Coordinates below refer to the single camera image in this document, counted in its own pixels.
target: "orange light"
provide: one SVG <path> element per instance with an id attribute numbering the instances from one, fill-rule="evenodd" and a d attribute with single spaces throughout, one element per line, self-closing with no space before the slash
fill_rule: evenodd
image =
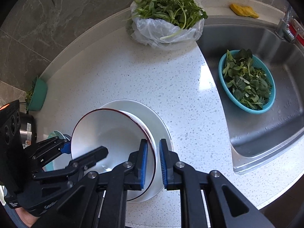
<path id="1" fill-rule="evenodd" d="M 0 108 L 0 110 L 3 110 L 4 108 L 8 107 L 9 105 L 10 105 L 10 104 L 6 104 L 6 105 L 2 106 L 2 107 Z"/>

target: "person's hand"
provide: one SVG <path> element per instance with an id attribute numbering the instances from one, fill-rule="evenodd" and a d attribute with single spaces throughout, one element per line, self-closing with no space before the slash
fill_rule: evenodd
<path id="1" fill-rule="evenodd" d="M 39 217 L 31 215 L 22 207 L 16 208 L 15 210 L 21 221 L 28 227 L 32 227 L 32 225 L 37 221 L 37 219 L 39 219 Z"/>

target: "dark floor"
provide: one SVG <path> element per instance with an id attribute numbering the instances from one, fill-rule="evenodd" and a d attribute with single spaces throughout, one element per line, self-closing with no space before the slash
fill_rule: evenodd
<path id="1" fill-rule="evenodd" d="M 276 228 L 287 228 L 304 202 L 304 176 L 288 191 L 260 211 Z"/>

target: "yellow cloth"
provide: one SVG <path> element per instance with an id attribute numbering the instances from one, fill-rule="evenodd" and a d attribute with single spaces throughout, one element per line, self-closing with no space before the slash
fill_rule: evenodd
<path id="1" fill-rule="evenodd" d="M 239 16 L 259 18 L 259 15 L 249 6 L 239 6 L 235 3 L 230 5 L 231 10 Z"/>

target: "sink basin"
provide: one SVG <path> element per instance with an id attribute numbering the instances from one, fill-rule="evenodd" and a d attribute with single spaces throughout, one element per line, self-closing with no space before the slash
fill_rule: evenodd
<path id="1" fill-rule="evenodd" d="M 273 160 L 304 134 L 304 55 L 294 44 L 279 39 L 271 25 L 252 20 L 214 20 L 197 41 L 214 78 L 226 116 L 234 171 L 244 174 Z M 218 77 L 226 50 L 250 48 L 270 70 L 276 99 L 266 113 L 250 114 L 228 98 Z"/>

